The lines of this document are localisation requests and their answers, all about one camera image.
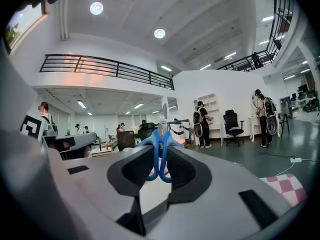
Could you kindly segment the white and black chair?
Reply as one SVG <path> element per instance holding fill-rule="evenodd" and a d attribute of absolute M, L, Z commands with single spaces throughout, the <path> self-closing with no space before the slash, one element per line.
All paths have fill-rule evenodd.
<path fill-rule="evenodd" d="M 172 137 L 179 143 L 190 140 L 191 123 L 189 119 L 174 120 L 167 123 Z"/>

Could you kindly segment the pink checkered tablecloth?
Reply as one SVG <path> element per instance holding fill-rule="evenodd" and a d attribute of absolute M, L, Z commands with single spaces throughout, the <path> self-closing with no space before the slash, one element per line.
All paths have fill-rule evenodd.
<path fill-rule="evenodd" d="M 260 179 L 281 194 L 292 207 L 307 199 L 305 189 L 293 174 L 288 173 Z"/>

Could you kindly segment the black office chair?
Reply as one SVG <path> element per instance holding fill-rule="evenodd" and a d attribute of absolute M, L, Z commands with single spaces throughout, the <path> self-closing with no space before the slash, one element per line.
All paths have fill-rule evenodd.
<path fill-rule="evenodd" d="M 223 115 L 223 119 L 224 119 L 225 133 L 228 136 L 231 136 L 231 138 L 229 138 L 226 141 L 226 146 L 228 146 L 231 143 L 237 143 L 237 146 L 239 147 L 241 144 L 238 138 L 239 138 L 239 135 L 244 133 L 244 130 L 243 130 L 244 120 L 240 121 L 241 126 L 239 126 L 238 114 L 234 112 L 234 110 L 232 109 L 225 111 L 225 114 Z"/>
<path fill-rule="evenodd" d="M 117 133 L 117 147 L 120 152 L 125 148 L 134 148 L 135 143 L 134 131 L 121 131 Z"/>
<path fill-rule="evenodd" d="M 154 130 L 158 129 L 158 125 L 153 122 L 147 122 L 147 128 L 139 129 L 138 135 L 140 137 L 140 140 L 143 141 L 150 137 Z"/>

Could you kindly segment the black balcony railing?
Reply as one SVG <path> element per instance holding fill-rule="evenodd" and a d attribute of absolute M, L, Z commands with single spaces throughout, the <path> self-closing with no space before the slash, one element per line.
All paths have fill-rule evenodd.
<path fill-rule="evenodd" d="M 254 8 L 256 27 L 250 34 L 250 49 L 243 55 L 233 54 L 227 57 L 228 62 L 218 70 L 257 70 L 252 60 L 254 52 L 257 52 L 262 67 L 275 61 L 290 29 L 294 0 L 254 0 Z"/>
<path fill-rule="evenodd" d="M 126 79 L 174 90 L 170 77 L 118 60 L 103 57 L 50 53 L 44 56 L 41 73 L 84 73 Z"/>

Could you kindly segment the window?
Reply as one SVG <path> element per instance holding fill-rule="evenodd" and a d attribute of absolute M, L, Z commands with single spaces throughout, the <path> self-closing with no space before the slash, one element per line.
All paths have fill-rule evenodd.
<path fill-rule="evenodd" d="M 22 36 L 45 14 L 46 4 L 43 1 L 35 7 L 27 5 L 12 16 L 4 31 L 3 42 L 8 54 L 11 53 Z"/>

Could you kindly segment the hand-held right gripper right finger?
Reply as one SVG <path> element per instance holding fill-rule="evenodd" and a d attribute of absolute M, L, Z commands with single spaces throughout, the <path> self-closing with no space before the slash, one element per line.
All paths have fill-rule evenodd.
<path fill-rule="evenodd" d="M 149 237 L 276 237 L 300 211 L 280 193 L 233 162 L 169 147 L 172 180 L 165 212 Z"/>

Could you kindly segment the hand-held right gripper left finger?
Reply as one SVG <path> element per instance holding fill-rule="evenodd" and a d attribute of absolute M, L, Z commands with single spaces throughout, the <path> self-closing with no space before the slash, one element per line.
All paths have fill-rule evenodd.
<path fill-rule="evenodd" d="M 152 171 L 153 153 L 151 145 L 72 160 L 50 153 L 49 164 L 62 200 L 90 235 L 144 236 L 140 189 Z"/>

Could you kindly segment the white side table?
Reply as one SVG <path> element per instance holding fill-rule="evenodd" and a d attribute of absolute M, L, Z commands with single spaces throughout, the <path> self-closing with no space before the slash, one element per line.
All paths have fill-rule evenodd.
<path fill-rule="evenodd" d="M 249 118 L 250 124 L 250 140 L 253 143 L 255 141 L 255 126 L 260 126 L 260 120 L 257 116 L 250 116 Z"/>

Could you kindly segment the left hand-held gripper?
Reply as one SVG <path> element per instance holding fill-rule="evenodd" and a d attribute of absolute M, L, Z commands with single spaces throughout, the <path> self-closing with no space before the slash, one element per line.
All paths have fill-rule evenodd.
<path fill-rule="evenodd" d="M 35 138 L 40 143 L 45 138 L 54 139 L 54 147 L 59 152 L 78 150 L 94 143 L 97 139 L 97 134 L 94 132 L 59 137 L 44 135 L 44 122 L 41 117 L 33 117 L 28 114 L 22 122 L 20 132 L 25 136 Z"/>

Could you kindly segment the white bookshelf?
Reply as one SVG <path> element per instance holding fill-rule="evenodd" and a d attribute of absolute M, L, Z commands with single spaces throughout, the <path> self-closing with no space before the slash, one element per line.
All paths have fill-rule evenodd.
<path fill-rule="evenodd" d="M 213 118 L 213 120 L 207 121 L 209 129 L 209 138 L 219 139 L 220 144 L 222 146 L 224 143 L 224 126 L 216 94 L 211 93 L 196 98 L 193 101 L 194 108 L 197 107 L 199 101 L 203 102 L 204 108 L 206 109 L 208 115 Z"/>

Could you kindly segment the blue-handled scissors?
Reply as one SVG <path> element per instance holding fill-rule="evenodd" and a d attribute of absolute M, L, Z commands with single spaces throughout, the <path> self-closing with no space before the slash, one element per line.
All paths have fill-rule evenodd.
<path fill-rule="evenodd" d="M 172 179 L 165 175 L 165 168 L 167 165 L 168 148 L 170 146 L 180 147 L 183 146 L 177 142 L 172 134 L 168 131 L 168 108 L 164 103 L 162 106 L 161 117 L 158 122 L 158 128 L 155 129 L 151 136 L 142 140 L 139 147 L 152 144 L 153 146 L 153 174 L 147 177 L 147 181 L 151 182 L 157 177 L 165 183 L 172 183 Z"/>

